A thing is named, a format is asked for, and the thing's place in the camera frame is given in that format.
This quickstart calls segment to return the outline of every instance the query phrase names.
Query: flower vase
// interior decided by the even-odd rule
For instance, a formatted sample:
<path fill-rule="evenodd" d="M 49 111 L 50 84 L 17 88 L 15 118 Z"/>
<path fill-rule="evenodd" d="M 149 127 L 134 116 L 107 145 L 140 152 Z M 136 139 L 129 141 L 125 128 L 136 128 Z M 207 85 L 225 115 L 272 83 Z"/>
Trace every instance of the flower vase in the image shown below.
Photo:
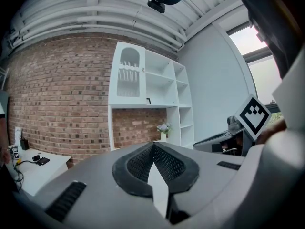
<path fill-rule="evenodd" d="M 163 133 L 163 132 L 161 132 L 160 142 L 165 142 L 166 143 L 166 134 Z"/>

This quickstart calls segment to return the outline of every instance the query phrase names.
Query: white shelving unit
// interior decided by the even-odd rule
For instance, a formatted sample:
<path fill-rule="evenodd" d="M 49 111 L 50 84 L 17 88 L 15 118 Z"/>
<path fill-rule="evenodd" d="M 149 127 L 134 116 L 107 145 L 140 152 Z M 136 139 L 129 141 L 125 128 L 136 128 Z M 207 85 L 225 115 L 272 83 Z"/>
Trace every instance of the white shelving unit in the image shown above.
<path fill-rule="evenodd" d="M 113 108 L 166 108 L 167 142 L 192 148 L 193 110 L 183 65 L 133 44 L 118 42 L 112 62 L 108 102 L 111 150 Z"/>

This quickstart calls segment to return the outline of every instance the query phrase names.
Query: small plant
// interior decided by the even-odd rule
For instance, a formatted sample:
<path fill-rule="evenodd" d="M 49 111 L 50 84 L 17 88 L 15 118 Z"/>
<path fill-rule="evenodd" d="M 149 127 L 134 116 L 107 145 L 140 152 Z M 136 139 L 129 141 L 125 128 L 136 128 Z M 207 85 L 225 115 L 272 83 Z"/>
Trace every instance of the small plant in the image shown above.
<path fill-rule="evenodd" d="M 164 134 L 168 134 L 170 129 L 171 129 L 171 126 L 168 123 L 157 126 L 158 132 L 162 132 Z"/>

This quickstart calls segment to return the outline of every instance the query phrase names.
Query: white ceiling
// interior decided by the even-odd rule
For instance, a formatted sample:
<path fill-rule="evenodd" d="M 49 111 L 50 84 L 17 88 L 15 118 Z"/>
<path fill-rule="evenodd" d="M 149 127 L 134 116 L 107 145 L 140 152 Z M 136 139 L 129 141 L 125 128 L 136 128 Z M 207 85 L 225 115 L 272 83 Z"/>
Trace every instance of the white ceiling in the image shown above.
<path fill-rule="evenodd" d="M 5 42 L 14 49 L 56 32 L 112 30 L 176 52 L 205 26 L 241 5 L 240 0 L 182 0 L 160 14 L 147 6 L 147 0 L 27 0 L 13 18 Z"/>

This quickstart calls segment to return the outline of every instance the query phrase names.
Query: white wall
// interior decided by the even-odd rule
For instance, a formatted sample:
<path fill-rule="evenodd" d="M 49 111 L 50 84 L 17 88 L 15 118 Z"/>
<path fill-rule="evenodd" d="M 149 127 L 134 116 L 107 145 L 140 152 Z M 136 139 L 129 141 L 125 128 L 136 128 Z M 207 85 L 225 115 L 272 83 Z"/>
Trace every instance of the white wall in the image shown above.
<path fill-rule="evenodd" d="M 211 24 L 178 53 L 188 74 L 195 141 L 228 128 L 250 93 L 256 95 L 250 70 L 238 49 L 218 24 Z"/>

